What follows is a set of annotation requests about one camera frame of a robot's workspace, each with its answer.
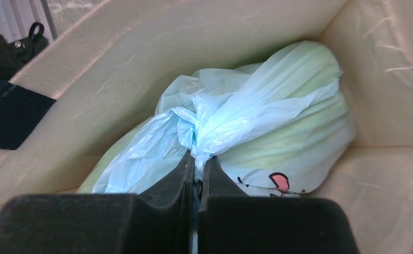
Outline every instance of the pink printed design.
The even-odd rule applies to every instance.
[[[286,197],[289,190],[288,177],[283,173],[272,173],[269,175],[269,179],[274,183],[275,188],[282,193],[281,197]]]

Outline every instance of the floor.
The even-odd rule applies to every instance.
[[[46,0],[57,35],[61,35],[103,0]]]

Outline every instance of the plastic bag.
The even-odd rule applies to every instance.
[[[110,164],[110,162],[114,159],[114,157],[122,151],[135,137],[139,130],[149,121],[149,119],[145,120],[144,122],[138,124],[133,130],[129,131],[126,135],[124,135],[120,140],[118,140],[114,145],[112,145],[108,151],[102,156],[99,162],[94,167],[93,171],[88,175],[85,181],[79,186],[77,190],[77,194],[87,194],[90,193],[93,189],[93,186],[101,177],[102,172],[106,169],[106,167]]]
[[[198,180],[218,155],[249,195],[310,192],[355,137],[338,90],[341,74],[325,46],[304,41],[264,63],[180,76],[92,193],[141,193],[175,168],[186,149]]]

